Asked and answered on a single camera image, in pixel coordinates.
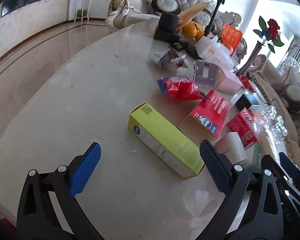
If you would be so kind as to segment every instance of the yellow box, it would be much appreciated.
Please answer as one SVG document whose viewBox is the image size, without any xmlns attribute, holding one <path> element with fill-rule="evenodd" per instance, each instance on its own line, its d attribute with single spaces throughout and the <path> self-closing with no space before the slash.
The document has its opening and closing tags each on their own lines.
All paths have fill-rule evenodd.
<svg viewBox="0 0 300 240">
<path fill-rule="evenodd" d="M 128 128 L 184 179 L 197 176 L 204 163 L 199 148 L 148 103 L 129 116 Z"/>
</svg>

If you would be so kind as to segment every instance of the sofa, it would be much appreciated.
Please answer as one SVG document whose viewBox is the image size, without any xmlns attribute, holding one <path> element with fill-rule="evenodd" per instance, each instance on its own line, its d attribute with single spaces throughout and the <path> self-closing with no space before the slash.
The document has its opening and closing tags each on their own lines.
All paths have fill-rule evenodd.
<svg viewBox="0 0 300 240">
<path fill-rule="evenodd" d="M 210 0 L 178 0 L 182 9 L 191 7 L 199 2 L 209 2 L 207 8 L 207 17 L 212 15 L 215 8 L 215 2 Z M 106 24 L 113 30 L 119 30 L 136 22 L 149 20 L 151 18 L 160 18 L 149 6 L 149 0 L 111 0 L 108 8 Z M 222 29 L 222 24 L 227 23 L 238 28 L 242 23 L 242 17 L 234 12 L 217 12 L 214 26 L 215 32 Z"/>
<path fill-rule="evenodd" d="M 298 70 L 292 65 L 287 65 L 280 75 L 265 55 L 258 55 L 254 65 L 249 68 L 248 75 L 262 93 L 266 103 L 271 103 L 276 108 L 277 114 L 284 118 L 284 126 L 288 130 L 284 140 L 288 157 L 300 167 L 300 111 L 298 113 L 292 111 L 291 108 L 297 103 L 286 97 L 287 87 L 291 87 L 292 92 L 297 92 L 297 97 L 300 97 Z"/>
</svg>

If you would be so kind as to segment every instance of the red artificial rose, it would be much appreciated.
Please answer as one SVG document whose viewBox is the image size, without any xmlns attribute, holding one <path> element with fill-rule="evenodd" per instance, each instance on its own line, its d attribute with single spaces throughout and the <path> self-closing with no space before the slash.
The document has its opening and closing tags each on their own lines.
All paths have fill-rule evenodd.
<svg viewBox="0 0 300 240">
<path fill-rule="evenodd" d="M 279 35 L 278 31 L 272 26 L 267 29 L 267 32 L 271 35 L 272 40 L 276 39 Z"/>
<path fill-rule="evenodd" d="M 274 30 L 280 30 L 280 27 L 279 27 L 279 25 L 277 24 L 277 22 L 274 20 L 274 19 L 270 19 L 269 21 L 268 21 L 268 24 L 269 24 L 269 28 L 272 28 L 272 29 L 274 29 Z"/>
</svg>

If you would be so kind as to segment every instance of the black pole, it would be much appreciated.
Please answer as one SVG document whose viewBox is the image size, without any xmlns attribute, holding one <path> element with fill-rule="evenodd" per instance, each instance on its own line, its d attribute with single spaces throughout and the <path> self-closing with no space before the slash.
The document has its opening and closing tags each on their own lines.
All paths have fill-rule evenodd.
<svg viewBox="0 0 300 240">
<path fill-rule="evenodd" d="M 208 24 L 208 26 L 206 27 L 206 29 L 204 30 L 204 36 L 208 36 L 209 33 L 211 32 L 211 27 L 212 27 L 212 23 L 214 21 L 214 18 L 216 17 L 216 14 L 217 14 L 217 11 L 219 10 L 219 7 L 221 4 L 225 4 L 225 0 L 218 0 L 217 1 L 217 5 L 216 5 L 216 8 L 214 9 L 213 11 L 213 14 L 212 14 L 212 17 L 211 17 L 211 20 Z"/>
<path fill-rule="evenodd" d="M 213 11 L 213 14 L 212 14 L 212 17 L 211 17 L 211 20 L 210 20 L 208 26 L 204 30 L 204 35 L 203 36 L 207 37 L 209 35 L 209 33 L 211 32 L 212 23 L 214 21 L 214 18 L 216 17 L 217 11 L 219 10 L 219 7 L 220 7 L 221 3 L 225 3 L 225 0 L 218 0 L 217 1 L 216 8 Z"/>
</svg>

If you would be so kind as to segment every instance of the black speaker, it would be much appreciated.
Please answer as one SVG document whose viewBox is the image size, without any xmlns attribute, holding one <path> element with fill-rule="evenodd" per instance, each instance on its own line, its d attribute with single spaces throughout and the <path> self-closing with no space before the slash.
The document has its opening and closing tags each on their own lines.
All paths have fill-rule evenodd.
<svg viewBox="0 0 300 240">
<path fill-rule="evenodd" d="M 179 17 L 171 13 L 162 13 L 158 22 L 158 27 L 167 32 L 173 33 L 178 27 Z"/>
<path fill-rule="evenodd" d="M 154 32 L 154 39 L 168 43 L 177 43 L 179 42 L 180 37 L 173 32 L 167 32 L 157 27 Z"/>
</svg>

